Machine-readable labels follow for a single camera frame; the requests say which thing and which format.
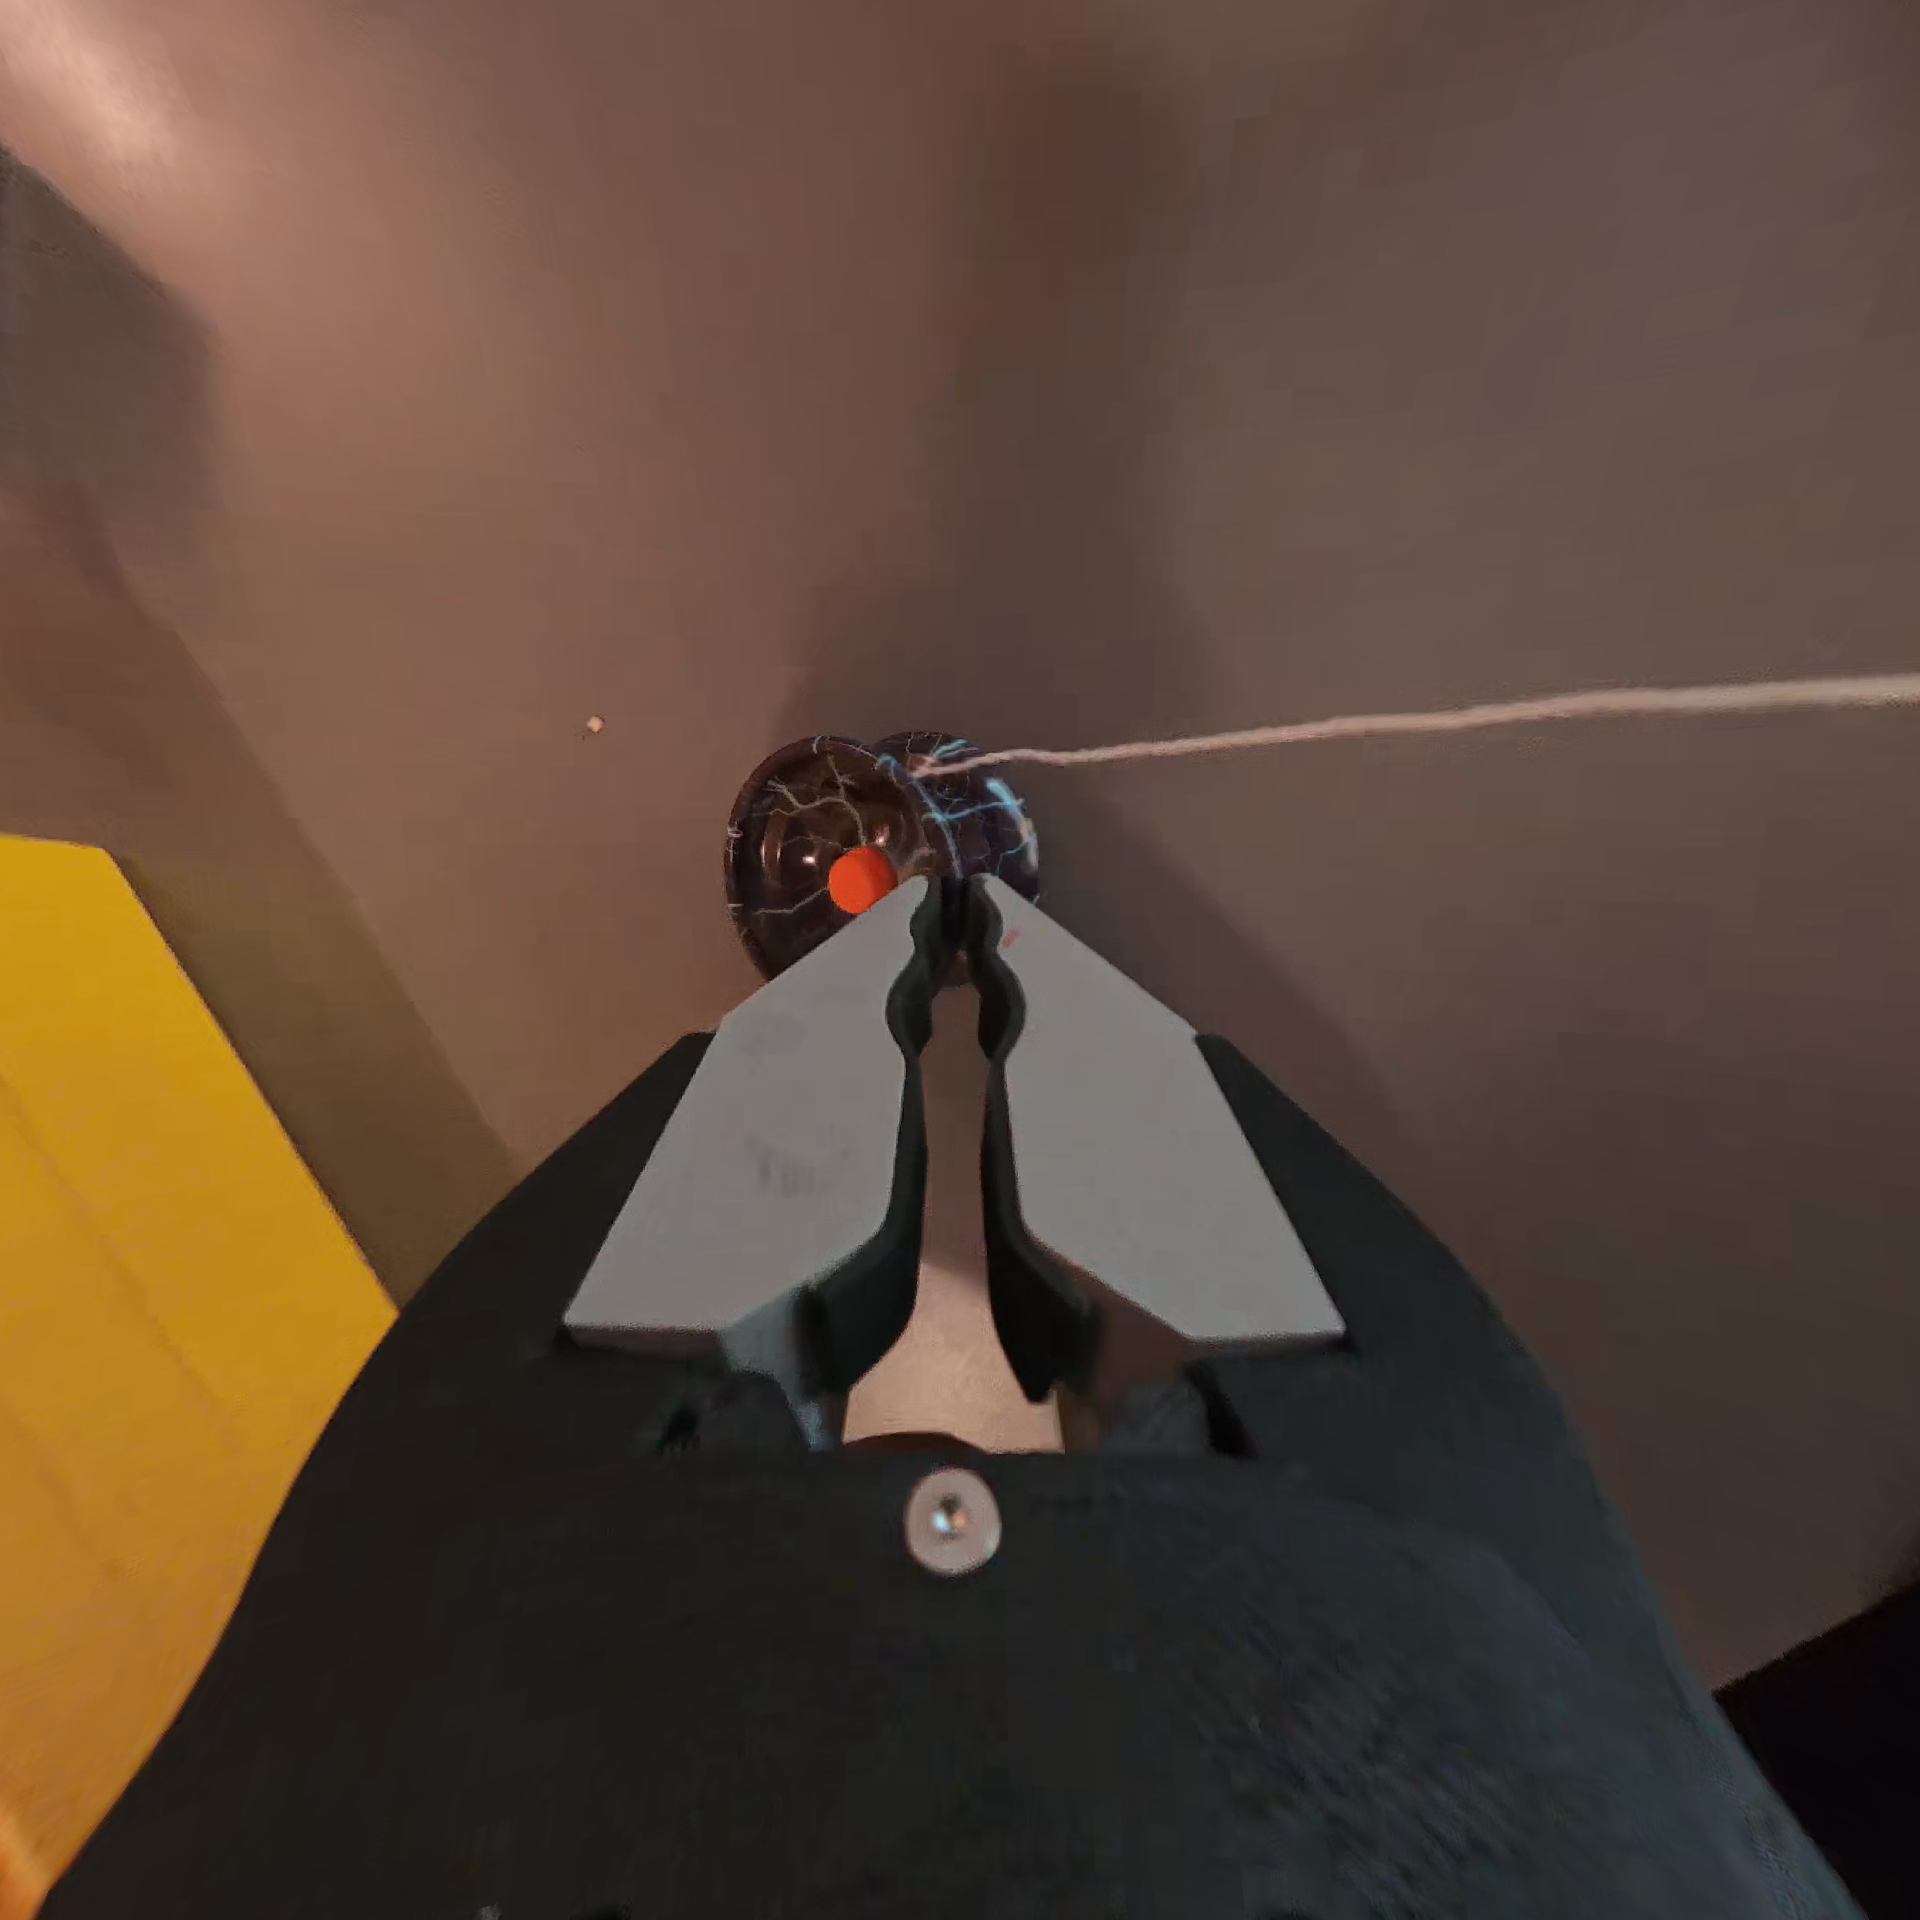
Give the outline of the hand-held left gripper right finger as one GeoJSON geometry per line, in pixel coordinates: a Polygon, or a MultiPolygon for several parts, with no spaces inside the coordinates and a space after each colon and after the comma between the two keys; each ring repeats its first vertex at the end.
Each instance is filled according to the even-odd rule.
{"type": "Polygon", "coordinates": [[[1118,1410],[1200,1360],[1335,1347],[1202,1035],[1007,882],[967,886],[993,1318],[1031,1400],[1118,1410]]]}

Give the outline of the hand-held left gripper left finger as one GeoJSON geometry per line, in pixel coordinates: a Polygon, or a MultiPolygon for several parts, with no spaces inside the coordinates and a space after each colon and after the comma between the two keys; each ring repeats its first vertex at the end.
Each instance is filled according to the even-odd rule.
{"type": "Polygon", "coordinates": [[[840,1444],[919,1300],[931,1009],[919,878],[720,1022],[564,1333],[762,1376],[809,1444],[840,1444]]]}

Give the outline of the black crackle-pattern yoyo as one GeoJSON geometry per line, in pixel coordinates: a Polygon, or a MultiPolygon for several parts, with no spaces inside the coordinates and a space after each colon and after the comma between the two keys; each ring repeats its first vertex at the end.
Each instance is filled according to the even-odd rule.
{"type": "Polygon", "coordinates": [[[1001,768],[947,731],[817,734],[769,756],[727,820],[734,932],[762,979],[814,953],[906,881],[996,878],[1040,901],[1040,829],[1001,768]]]}

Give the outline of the yellow box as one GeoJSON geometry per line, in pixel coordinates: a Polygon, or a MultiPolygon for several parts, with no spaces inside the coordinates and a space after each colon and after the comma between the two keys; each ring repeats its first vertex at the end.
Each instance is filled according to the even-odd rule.
{"type": "Polygon", "coordinates": [[[113,858],[6,835],[6,1915],[185,1702],[394,1317],[113,858]]]}

